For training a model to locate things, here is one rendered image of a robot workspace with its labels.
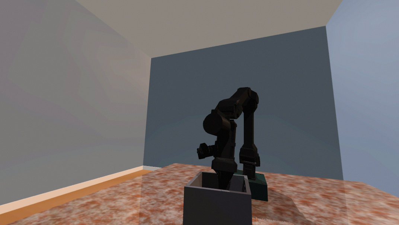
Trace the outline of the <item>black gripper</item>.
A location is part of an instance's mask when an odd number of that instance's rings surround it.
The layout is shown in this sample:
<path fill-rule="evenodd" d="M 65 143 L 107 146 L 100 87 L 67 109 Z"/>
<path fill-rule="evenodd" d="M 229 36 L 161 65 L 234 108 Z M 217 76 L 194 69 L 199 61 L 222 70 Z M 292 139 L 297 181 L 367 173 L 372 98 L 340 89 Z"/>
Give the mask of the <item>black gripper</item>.
<path fill-rule="evenodd" d="M 237 164 L 234 161 L 235 140 L 217 138 L 218 157 L 212 160 L 211 169 L 218 175 L 220 190 L 226 190 L 232 176 L 237 173 Z"/>

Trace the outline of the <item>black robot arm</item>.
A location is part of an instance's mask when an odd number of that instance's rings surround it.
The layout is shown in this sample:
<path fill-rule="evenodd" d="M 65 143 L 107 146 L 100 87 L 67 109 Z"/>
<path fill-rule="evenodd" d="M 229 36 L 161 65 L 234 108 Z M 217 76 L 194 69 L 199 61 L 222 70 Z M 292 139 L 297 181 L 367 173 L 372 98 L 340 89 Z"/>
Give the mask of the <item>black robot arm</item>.
<path fill-rule="evenodd" d="M 256 180 L 255 169 L 260 167 L 260 157 L 254 144 L 254 112 L 258 103 L 258 94 L 251 88 L 238 88 L 230 98 L 219 101 L 216 108 L 211 110 L 211 114 L 203 121 L 203 128 L 208 134 L 215 135 L 217 138 L 235 140 L 237 124 L 234 119 L 238 119 L 242 112 L 244 113 L 244 144 L 239 152 L 239 162 L 243 164 L 242 175 L 247 175 L 248 179 L 254 181 Z M 212 146 L 201 143 L 197 148 L 197 154 L 199 159 L 209 156 L 218 157 L 216 141 Z"/>

